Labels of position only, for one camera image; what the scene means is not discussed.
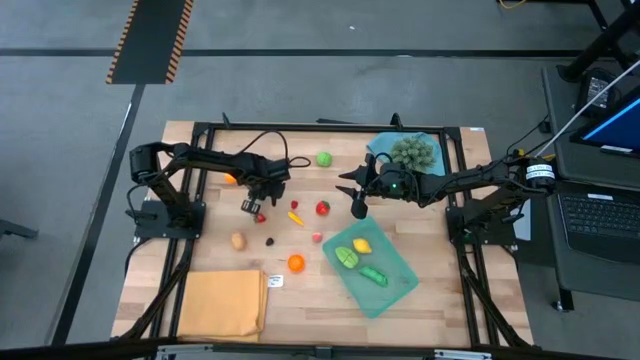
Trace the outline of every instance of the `wooden table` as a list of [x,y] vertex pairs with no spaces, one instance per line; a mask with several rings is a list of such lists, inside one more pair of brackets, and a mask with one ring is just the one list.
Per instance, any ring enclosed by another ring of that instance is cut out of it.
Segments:
[[[189,142],[192,129],[192,122],[170,121],[163,141]],[[218,130],[214,150],[234,153],[258,133]],[[461,128],[461,133],[467,166],[489,162],[484,130]],[[411,293],[379,318],[367,319],[325,260],[321,244],[314,244],[311,235],[320,231],[325,239],[329,239],[356,221],[349,212],[351,200],[334,186],[353,185],[339,179],[338,174],[363,164],[365,145],[375,134],[284,132],[284,135],[289,143],[290,157],[307,156],[313,160],[319,151],[329,151],[333,155],[332,166],[320,168],[313,161],[308,168],[292,169],[292,178],[287,181],[278,206],[264,206],[267,221],[262,224],[255,224],[240,210],[247,195],[244,187],[228,185],[222,174],[209,173],[204,193],[207,202],[205,227],[195,245],[191,271],[262,269],[267,275],[285,275],[282,288],[269,289],[266,326],[260,336],[262,343],[470,346],[460,273],[454,248],[448,242],[443,215],[446,200],[420,209],[403,201],[367,198],[369,215],[376,219],[420,279],[420,284]],[[455,150],[449,142],[451,163],[456,171]],[[278,136],[267,135],[249,151],[278,159],[283,157],[284,150]],[[194,176],[197,176],[197,170],[194,170]],[[179,187],[181,174],[174,175],[171,180]],[[474,191],[474,197],[482,197],[491,191]],[[305,221],[304,227],[295,225],[287,217],[291,200],[300,202],[297,213]],[[326,218],[315,214],[315,204],[319,200],[331,204],[331,212]],[[235,231],[244,233],[248,240],[244,252],[231,248],[230,237]],[[275,239],[275,245],[265,246],[268,237]],[[128,330],[156,295],[167,244],[166,239],[152,240],[132,257],[113,335]],[[518,334],[531,342],[513,259],[497,246],[484,246],[483,250],[493,300]],[[294,253],[306,258],[307,266],[301,274],[291,274],[287,270],[286,260]],[[168,332],[172,303],[170,298],[161,334]],[[487,342],[482,306],[477,299],[475,303],[481,338]]]

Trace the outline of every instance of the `laptop screen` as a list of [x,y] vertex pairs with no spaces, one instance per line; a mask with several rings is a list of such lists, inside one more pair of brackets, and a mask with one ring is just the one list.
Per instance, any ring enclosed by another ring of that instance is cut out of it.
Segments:
[[582,136],[601,145],[640,150],[640,97]]

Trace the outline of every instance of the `towel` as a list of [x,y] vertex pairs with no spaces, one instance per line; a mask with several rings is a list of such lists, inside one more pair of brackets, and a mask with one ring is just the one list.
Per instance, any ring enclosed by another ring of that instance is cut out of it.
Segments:
[[[435,164],[431,167],[425,167],[421,171],[425,174],[434,174],[434,175],[444,175],[444,163],[442,161],[442,151],[440,149],[440,144],[435,141],[431,135],[418,132],[418,133],[403,133],[403,132],[388,132],[388,133],[380,133],[378,136],[373,138],[371,142],[367,145],[367,150],[369,150],[372,154],[378,155],[381,152],[385,152],[387,154],[391,153],[391,147],[393,144],[398,141],[408,137],[417,137],[422,141],[426,142],[428,145],[433,146],[433,156],[435,158]],[[386,156],[380,156],[378,160],[383,162],[388,162]]]
[[178,336],[257,342],[267,310],[267,277],[259,270],[190,272]]

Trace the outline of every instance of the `yellow lemon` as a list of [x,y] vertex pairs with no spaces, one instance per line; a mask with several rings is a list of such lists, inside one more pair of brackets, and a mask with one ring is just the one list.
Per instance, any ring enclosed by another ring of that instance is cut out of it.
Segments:
[[373,251],[369,246],[369,242],[363,238],[353,239],[353,247],[361,254],[371,254]]

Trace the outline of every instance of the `yellow cloth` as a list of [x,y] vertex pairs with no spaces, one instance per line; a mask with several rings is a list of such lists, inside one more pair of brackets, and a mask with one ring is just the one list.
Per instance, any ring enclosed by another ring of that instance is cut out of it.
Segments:
[[178,336],[257,342],[266,311],[267,277],[262,271],[190,272]]

